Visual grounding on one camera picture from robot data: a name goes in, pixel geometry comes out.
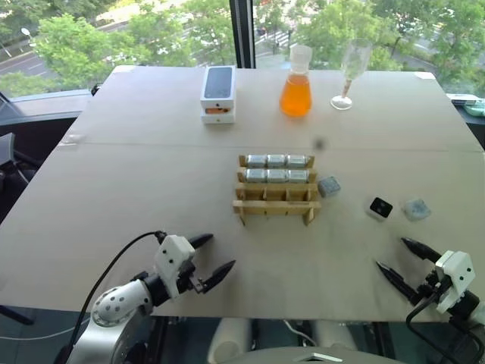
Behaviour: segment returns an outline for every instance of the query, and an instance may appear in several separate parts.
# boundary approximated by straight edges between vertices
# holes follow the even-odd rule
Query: table
[[[199,120],[201,68],[118,67],[0,227],[0,304],[79,310],[104,267],[129,240],[164,229],[215,239],[195,258],[201,276],[236,259],[205,296],[186,293],[157,315],[402,321],[410,305],[374,260],[412,285],[431,265],[399,237],[472,255],[485,297],[483,150],[435,80],[367,72],[350,90],[354,106],[336,111],[339,72],[312,71],[313,108],[304,121],[278,110],[285,71],[238,70],[236,123]],[[312,149],[315,138],[327,141]],[[316,219],[233,214],[237,156],[316,156],[320,176],[335,175],[339,195]],[[395,206],[377,222],[367,198]],[[399,211],[421,197],[433,214],[410,222]],[[99,292],[150,269],[150,239],[129,250]],[[418,320],[446,318],[429,310]]]

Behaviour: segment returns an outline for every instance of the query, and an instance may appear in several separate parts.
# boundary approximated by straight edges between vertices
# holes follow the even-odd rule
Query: wine glass
[[[366,39],[353,39],[347,47],[342,60],[342,71],[346,77],[342,95],[333,97],[330,104],[337,110],[348,110],[352,100],[347,96],[352,80],[359,77],[367,68],[371,58],[372,43]]]

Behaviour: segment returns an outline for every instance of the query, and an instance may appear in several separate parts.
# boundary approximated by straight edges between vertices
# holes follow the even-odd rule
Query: wooden rack
[[[254,184],[246,183],[246,157],[239,156],[236,198],[233,210],[246,225],[247,215],[302,215],[305,225],[310,224],[321,210],[317,172],[311,169],[314,157],[307,163],[309,182],[306,184]]]

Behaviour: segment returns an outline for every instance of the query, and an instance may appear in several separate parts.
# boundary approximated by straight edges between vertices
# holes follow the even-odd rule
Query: small white box
[[[200,120],[204,124],[234,124],[236,119],[236,108],[221,114],[208,114],[204,109],[200,112]]]
[[[200,103],[203,109],[233,109],[236,98],[236,67],[210,66],[205,69]]]

